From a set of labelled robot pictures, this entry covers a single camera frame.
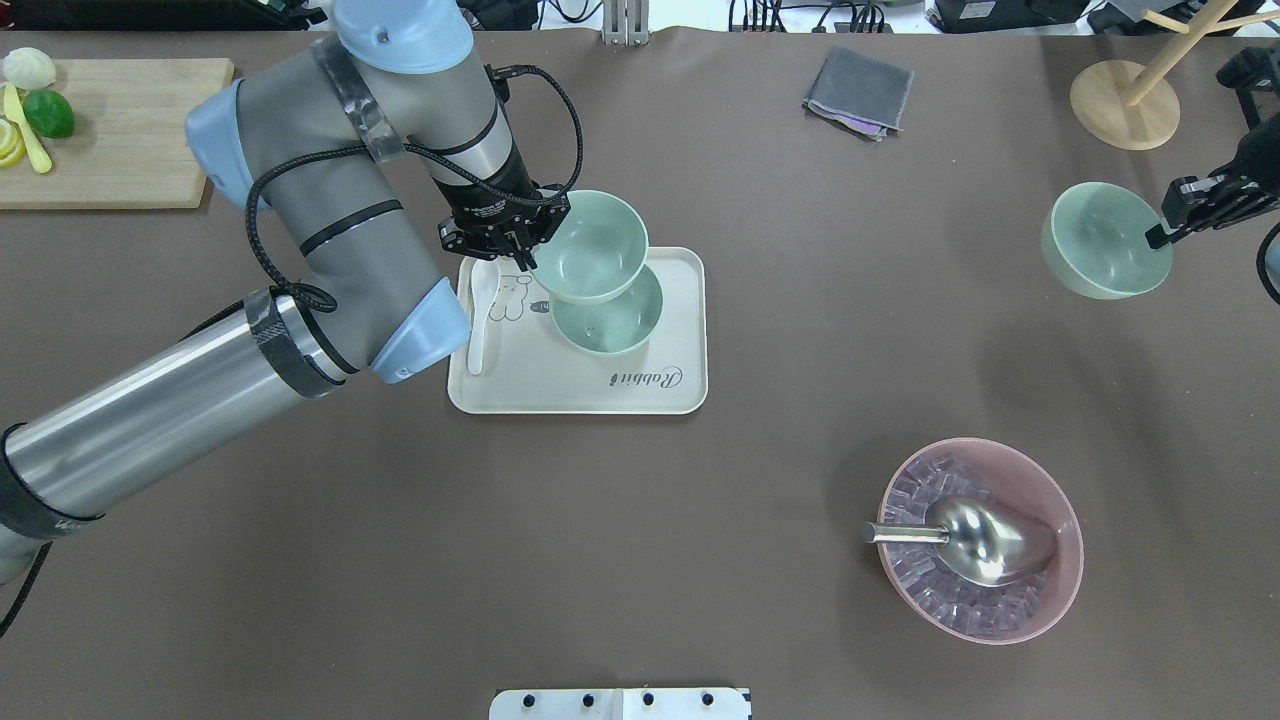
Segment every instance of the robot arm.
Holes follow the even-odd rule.
[[[426,158],[453,211],[445,250],[532,266],[532,249],[567,213],[567,188],[538,187],[512,140],[495,82],[500,91],[516,73],[483,65],[453,0],[339,0],[334,20],[340,46],[326,38],[237,81],[188,119],[214,184],[251,218],[261,191],[311,274],[278,279],[133,370],[4,430],[0,584],[44,543],[347,375],[371,368],[399,382],[462,345],[457,296],[379,161],[406,146]],[[325,161],[255,184],[314,154]]]
[[[1155,250],[1280,208],[1280,115],[1251,129],[1235,158],[1204,179],[1178,178],[1161,202],[1161,224],[1147,231]]]

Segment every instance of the gray cloth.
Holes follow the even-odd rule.
[[[878,142],[888,131],[902,129],[902,109],[914,78],[915,70],[832,47],[804,106]]]

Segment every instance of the wooden mug tree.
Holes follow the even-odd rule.
[[[1085,68],[1071,83],[1071,110],[1098,140],[1124,150],[1151,150],[1178,129],[1178,95],[1165,76],[1211,32],[1280,18],[1280,10],[1222,20],[1236,0],[1208,0],[1189,23],[1146,10],[1143,19],[1175,35],[1149,65],[1105,60]]]

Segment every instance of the black cable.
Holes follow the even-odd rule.
[[[876,3],[868,4],[867,8],[869,9],[869,12],[867,13],[867,32],[869,33],[884,32],[884,8],[881,8]]]
[[[818,23],[814,26],[814,28],[823,27],[822,23],[827,22],[827,14],[835,10],[836,8],[844,8],[844,6],[847,6],[851,10],[849,24],[850,29],[852,29],[852,24],[858,22],[858,4],[850,3],[849,0],[837,0],[827,5],[827,9],[822,12],[822,17],[818,18]]]
[[[1276,223],[1276,227],[1271,228],[1271,232],[1267,233],[1267,237],[1262,241],[1262,245],[1258,246],[1257,265],[1258,265],[1258,279],[1262,281],[1262,287],[1266,288],[1267,295],[1271,296],[1271,300],[1275,300],[1276,304],[1280,305],[1280,291],[1276,290],[1275,283],[1271,282],[1271,274],[1267,273],[1267,250],[1271,249],[1271,243],[1275,241],[1277,234],[1280,234],[1280,223]]]
[[[426,158],[428,160],[431,160],[433,163],[466,179],[467,182],[476,184],[481,190],[502,200],[512,202],[515,205],[520,205],[524,208],[545,208],[548,205],[554,204],[559,199],[564,197],[564,195],[567,195],[568,191],[572,190],[573,184],[577,183],[577,178],[582,173],[582,155],[585,149],[584,147],[585,143],[582,140],[582,122],[577,117],[577,109],[573,108],[573,101],[570,100],[568,94],[564,92],[564,88],[561,87],[561,85],[556,82],[556,78],[553,78],[550,73],[548,73],[547,70],[539,68],[538,65],[508,65],[506,68],[498,68],[493,70],[494,79],[509,79],[525,74],[535,74],[545,79],[556,91],[556,94],[559,95],[561,100],[564,102],[564,108],[568,110],[570,119],[573,120],[573,140],[577,146],[577,155],[576,159],[573,160],[573,173],[570,176],[568,182],[566,182],[564,186],[561,190],[556,191],[553,195],[538,200],[521,197],[518,195],[513,195],[511,192],[507,192],[506,190],[489,184],[488,182],[470,173],[453,160],[449,160],[443,155],[438,155],[431,150],[422,147],[421,145],[407,142],[404,143],[404,150],[415,155]],[[332,295],[329,295],[328,292],[325,292],[319,287],[315,287],[308,283],[291,282],[287,277],[284,277],[284,273],[282,273],[279,268],[276,268],[275,264],[271,263],[270,256],[268,256],[266,254],[266,249],[262,247],[262,238],[259,234],[257,229],[257,202],[259,199],[262,196],[262,191],[266,188],[266,186],[271,181],[274,181],[275,178],[283,176],[289,170],[301,168],[302,165],[310,165],[311,163],[320,163],[323,160],[335,160],[338,158],[349,158],[352,155],[362,155],[367,152],[369,150],[364,145],[352,145],[349,147],[337,147],[333,150],[321,150],[319,152],[310,152],[307,155],[301,155],[292,160],[280,163],[279,165],[271,168],[270,170],[266,170],[265,173],[262,173],[261,177],[253,181],[253,184],[250,186],[248,188],[248,197],[244,201],[244,233],[248,236],[248,245],[250,250],[253,251],[253,258],[257,259],[259,265],[262,266],[262,270],[268,274],[268,277],[271,278],[271,282],[275,283],[276,291],[283,292],[285,295],[291,295],[297,302],[306,305],[307,307],[315,310],[316,313],[333,313],[334,310],[338,309],[338,301]],[[212,323],[216,323],[221,318],[225,318],[227,314],[234,311],[234,307],[236,306],[232,305],[224,309],[223,313],[207,320],[206,324],[193,331],[193,333],[209,327]]]
[[[769,29],[787,32],[787,26],[782,23],[782,0],[774,0],[773,3],[773,24],[769,26]]]
[[[591,4],[591,0],[582,0],[582,10],[576,15],[570,15],[568,13],[564,12],[564,9],[557,0],[545,0],[545,3],[549,3],[552,8],[556,8],[556,12],[559,13],[561,18],[563,18],[564,22],[573,24],[585,23],[586,20],[591,19],[591,17],[595,15],[595,13],[600,12],[600,8],[604,6],[604,0],[600,0],[599,3],[595,4],[594,8],[591,8],[591,12],[589,13],[586,12],[586,8],[588,5]]]
[[[36,561],[31,564],[31,570],[27,570],[27,579],[22,582],[18,597],[13,598],[9,612],[5,614],[4,620],[0,620],[0,638],[9,632],[9,625],[13,625],[13,621],[18,619],[18,611],[22,610],[22,603],[27,602],[27,596],[31,593],[32,585],[36,584],[36,575],[40,574],[40,566],[45,564],[45,557],[49,557],[49,548],[52,546],[54,543],[46,542],[36,552]]]

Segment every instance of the metal ice scoop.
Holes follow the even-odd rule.
[[[972,497],[943,497],[924,512],[924,525],[867,523],[863,541],[936,544],[947,568],[987,588],[1039,573],[1057,548],[1055,533],[1044,523]]]

